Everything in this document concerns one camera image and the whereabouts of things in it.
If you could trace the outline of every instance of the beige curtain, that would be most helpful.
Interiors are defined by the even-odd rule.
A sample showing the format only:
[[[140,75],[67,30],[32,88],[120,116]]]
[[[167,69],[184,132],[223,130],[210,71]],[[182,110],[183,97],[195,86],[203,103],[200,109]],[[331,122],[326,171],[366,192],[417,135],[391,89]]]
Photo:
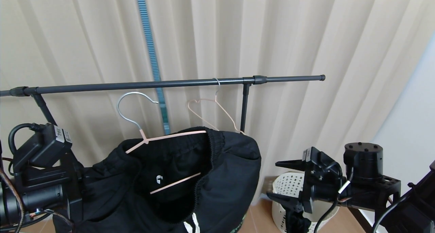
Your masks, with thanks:
[[[343,145],[368,142],[382,125],[435,29],[435,0],[146,0],[162,80],[256,74],[325,74],[323,82],[270,83],[250,92],[246,134],[261,149],[265,176],[279,160],[316,146],[341,161]],[[136,0],[0,0],[1,90],[152,81]],[[157,99],[153,89],[141,90]],[[213,98],[216,86],[164,89],[172,131],[202,122],[186,102]],[[139,137],[115,104],[126,90],[45,95],[73,151],[89,166],[122,140]],[[238,125],[241,86],[218,100]],[[7,135],[23,122],[44,123],[31,98],[1,98],[3,155]],[[213,104],[196,110],[221,130],[228,118]],[[123,101],[146,134],[163,134],[157,105]],[[21,131],[17,145],[30,132]]]

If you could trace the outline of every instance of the pink hanger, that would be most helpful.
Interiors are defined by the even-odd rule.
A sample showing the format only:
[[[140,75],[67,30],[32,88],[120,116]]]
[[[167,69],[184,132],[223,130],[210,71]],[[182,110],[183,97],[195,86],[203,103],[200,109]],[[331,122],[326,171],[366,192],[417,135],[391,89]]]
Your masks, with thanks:
[[[219,92],[219,90],[221,89],[221,83],[219,82],[219,80],[217,79],[217,78],[213,78],[213,79],[216,79],[216,81],[218,81],[218,84],[219,84],[219,89],[216,91],[216,93],[214,94],[214,100],[211,100],[211,99],[199,99],[199,100],[190,100],[190,101],[188,101],[188,109],[191,111],[191,112],[193,112],[193,114],[195,114],[197,117],[199,117],[199,118],[201,118],[201,120],[203,120],[203,121],[205,121],[206,123],[208,123],[213,129],[216,129],[217,131],[219,131],[219,129],[217,129],[215,126],[213,126],[211,123],[209,123],[208,121],[206,121],[206,120],[204,120],[204,118],[202,118],[200,115],[198,115],[196,112],[194,112],[191,108],[190,108],[190,103],[192,102],[192,101],[195,101],[196,103],[199,103],[200,101],[212,101],[212,102],[214,102],[214,103],[216,103],[224,112],[225,112],[225,114],[230,118],[230,120],[233,122],[233,125],[234,125],[234,129],[236,130],[236,131],[238,131],[238,132],[240,132],[241,134],[244,134],[245,135],[245,133],[243,132],[243,131],[241,131],[241,130],[238,130],[237,129],[237,127],[236,127],[236,123],[235,123],[235,121],[233,120],[233,118],[230,116],[230,114],[228,114],[228,112],[221,106],[221,104],[219,104],[219,102],[218,102],[218,99],[217,99],[217,96],[218,96],[218,92]]]
[[[129,93],[126,93],[126,94],[122,95],[121,98],[119,98],[119,100],[118,100],[118,104],[116,105],[117,110],[118,110],[118,114],[119,114],[122,118],[124,118],[125,120],[130,121],[130,122],[136,124],[137,127],[139,128],[140,135],[141,135],[141,137],[143,138],[143,141],[139,142],[137,145],[133,146],[133,147],[130,148],[128,151],[126,151],[127,154],[130,153],[130,152],[132,152],[132,151],[134,151],[134,150],[135,150],[136,148],[138,148],[139,146],[141,146],[141,145],[143,145],[143,144],[148,144],[150,141],[153,141],[153,140],[167,139],[167,138],[179,137],[179,136],[185,136],[185,135],[191,135],[191,134],[202,134],[202,133],[206,133],[206,132],[207,132],[207,131],[205,131],[205,130],[201,130],[201,131],[192,131],[192,132],[185,132],[185,133],[178,133],[178,134],[170,134],[170,135],[165,135],[165,136],[160,136],[160,137],[147,138],[147,137],[145,136],[145,133],[143,132],[143,129],[140,127],[140,125],[139,125],[137,122],[135,122],[134,120],[128,119],[128,118],[126,118],[124,115],[122,115],[121,110],[119,109],[119,104],[121,103],[121,100],[122,100],[125,96],[127,96],[127,95],[133,95],[133,94],[136,94],[136,95],[143,95],[143,96],[145,96],[149,101],[151,101],[151,102],[154,103],[154,104],[158,104],[158,103],[159,103],[159,102],[157,102],[157,101],[153,101],[153,100],[151,100],[151,98],[149,98],[148,95],[143,94],[143,93],[141,93],[141,92],[129,92]]]
[[[140,127],[140,125],[139,125],[137,122],[135,122],[134,120],[128,119],[128,118],[126,118],[124,115],[122,115],[121,110],[119,109],[119,104],[121,103],[121,100],[122,100],[125,96],[127,96],[127,95],[133,95],[133,94],[143,95],[143,96],[145,96],[149,101],[151,101],[151,102],[154,103],[154,104],[158,104],[158,103],[159,103],[159,102],[157,102],[157,101],[153,101],[153,100],[151,100],[151,98],[149,98],[148,95],[143,94],[143,93],[141,93],[141,92],[129,92],[129,93],[126,93],[126,94],[122,95],[122,96],[119,98],[119,100],[118,100],[118,104],[116,105],[116,108],[117,108],[117,110],[118,110],[118,114],[119,114],[122,118],[124,118],[125,120],[130,121],[130,122],[136,124],[137,127],[139,128],[140,135],[141,135],[141,137],[143,138],[143,141],[139,142],[137,145],[133,146],[133,147],[130,148],[128,151],[126,151],[127,154],[129,154],[130,152],[134,151],[134,150],[135,150],[136,148],[138,148],[139,146],[141,146],[141,145],[143,145],[143,144],[148,144],[150,141],[153,141],[153,140],[167,139],[167,138],[171,138],[171,137],[179,137],[179,136],[185,136],[185,135],[191,135],[191,134],[202,134],[202,133],[206,133],[206,132],[207,132],[207,131],[205,131],[205,130],[201,130],[201,131],[192,131],[192,132],[185,132],[185,133],[178,133],[178,134],[170,134],[170,135],[165,135],[165,136],[160,136],[160,137],[147,138],[147,137],[145,136],[145,133],[143,132],[143,129]],[[181,183],[181,182],[184,182],[184,181],[186,181],[186,180],[188,180],[188,179],[191,179],[191,178],[193,178],[193,177],[196,177],[196,176],[198,176],[198,175],[200,175],[200,174],[201,174],[201,173],[197,173],[197,174],[194,174],[194,175],[192,175],[192,176],[190,176],[190,177],[187,177],[187,178],[185,178],[185,179],[181,179],[181,180],[179,180],[179,181],[177,181],[177,182],[174,182],[174,183],[172,183],[172,184],[166,185],[165,187],[162,187],[162,188],[159,188],[159,189],[157,189],[157,190],[151,191],[150,194],[157,193],[157,192],[162,191],[162,190],[164,190],[164,189],[167,189],[167,188],[169,188],[169,187],[171,187],[171,186],[173,186],[173,185],[177,185],[177,184],[179,184],[179,183]]]

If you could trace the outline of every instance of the white drawstring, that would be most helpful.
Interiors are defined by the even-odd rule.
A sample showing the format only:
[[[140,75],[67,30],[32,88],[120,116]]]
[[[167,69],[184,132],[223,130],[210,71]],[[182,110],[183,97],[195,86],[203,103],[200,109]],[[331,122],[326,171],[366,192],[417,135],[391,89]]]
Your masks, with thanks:
[[[192,218],[193,218],[193,223],[195,224],[195,233],[200,233],[199,223],[195,213],[192,214]],[[193,233],[193,228],[191,227],[191,225],[187,222],[184,222],[184,224],[188,233]]]

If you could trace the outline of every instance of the empty hanger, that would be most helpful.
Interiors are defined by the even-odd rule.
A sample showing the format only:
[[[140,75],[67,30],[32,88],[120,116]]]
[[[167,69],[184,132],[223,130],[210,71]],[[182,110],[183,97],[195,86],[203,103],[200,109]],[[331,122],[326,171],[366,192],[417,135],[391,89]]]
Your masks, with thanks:
[[[140,127],[140,125],[139,125],[137,122],[135,122],[134,120],[130,120],[130,119],[126,118],[124,115],[122,115],[121,110],[119,109],[119,104],[121,103],[121,100],[122,100],[124,97],[126,97],[127,95],[133,95],[133,94],[136,94],[136,95],[143,95],[143,96],[145,96],[149,101],[151,101],[152,103],[154,103],[154,104],[158,104],[157,101],[153,101],[153,100],[151,100],[151,98],[149,98],[148,95],[143,94],[143,93],[140,93],[140,92],[129,92],[129,93],[126,93],[126,94],[122,95],[122,96],[119,98],[119,100],[118,100],[118,104],[116,105],[116,108],[117,108],[117,110],[118,110],[118,114],[119,114],[122,118],[124,118],[125,120],[130,121],[130,122],[136,124],[136,126],[139,128],[140,135],[141,135],[141,137],[143,138],[143,141],[139,142],[137,145],[135,145],[135,146],[133,146],[132,148],[130,148],[128,151],[126,151],[126,153],[130,153],[130,152],[134,151],[136,148],[138,148],[139,146],[141,146],[141,145],[143,145],[143,144],[147,144],[147,143],[149,143],[150,141],[153,141],[153,140],[160,140],[160,139],[166,139],[166,138],[171,138],[171,137],[179,137],[179,136],[185,136],[185,135],[191,135],[191,134],[201,134],[201,133],[206,133],[205,130],[201,130],[201,131],[192,131],[192,132],[185,132],[185,133],[178,133],[178,134],[170,134],[170,135],[165,135],[165,136],[160,136],[160,137],[147,138],[147,137],[145,136],[145,133],[143,132],[143,129]]]
[[[211,127],[213,127],[214,129],[216,129],[217,131],[219,131],[219,129],[217,129],[215,126],[213,126],[211,123],[209,123],[208,121],[206,121],[206,120],[204,120],[204,118],[202,118],[200,115],[198,115],[196,112],[194,112],[191,108],[190,108],[190,103],[192,102],[192,101],[195,101],[196,103],[199,103],[200,101],[212,101],[212,102],[214,102],[214,103],[216,103],[224,112],[225,112],[225,114],[227,114],[227,116],[231,119],[231,121],[233,122],[233,125],[234,125],[234,129],[236,130],[236,131],[238,131],[238,132],[240,132],[241,134],[245,134],[243,131],[241,131],[241,130],[238,130],[237,129],[237,127],[236,127],[236,123],[234,122],[234,120],[233,120],[233,118],[230,116],[230,114],[228,114],[228,112],[221,106],[221,104],[219,104],[219,102],[218,102],[218,99],[217,99],[217,96],[218,96],[218,92],[219,92],[219,90],[221,89],[221,83],[219,82],[219,80],[217,79],[217,78],[213,78],[213,79],[215,79],[216,81],[218,81],[218,83],[217,84],[219,84],[219,88],[217,89],[217,91],[216,91],[216,93],[214,94],[214,100],[211,100],[211,99],[199,99],[199,100],[190,100],[190,101],[188,101],[188,109],[191,111],[191,112],[193,112],[193,114],[195,114],[197,117],[199,117],[199,118],[201,118],[201,120],[203,120],[203,121],[205,121],[206,123],[208,123]]]

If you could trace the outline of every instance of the blue striped ribbon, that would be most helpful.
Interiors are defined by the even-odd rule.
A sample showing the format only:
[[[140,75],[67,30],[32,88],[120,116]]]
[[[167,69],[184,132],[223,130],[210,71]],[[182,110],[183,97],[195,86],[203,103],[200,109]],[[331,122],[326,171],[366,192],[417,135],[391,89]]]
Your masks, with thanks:
[[[146,45],[148,47],[148,53],[150,55],[151,69],[153,71],[154,81],[160,81],[160,70],[157,63],[156,51],[154,48],[153,34],[151,32],[150,19],[148,17],[148,10],[146,8],[145,0],[137,0],[139,6],[140,18],[142,19],[143,32],[145,33]],[[157,97],[159,100],[160,112],[163,118],[163,128],[165,134],[170,134],[169,128],[168,110],[166,108],[166,101],[163,95],[163,89],[161,87],[156,88]]]

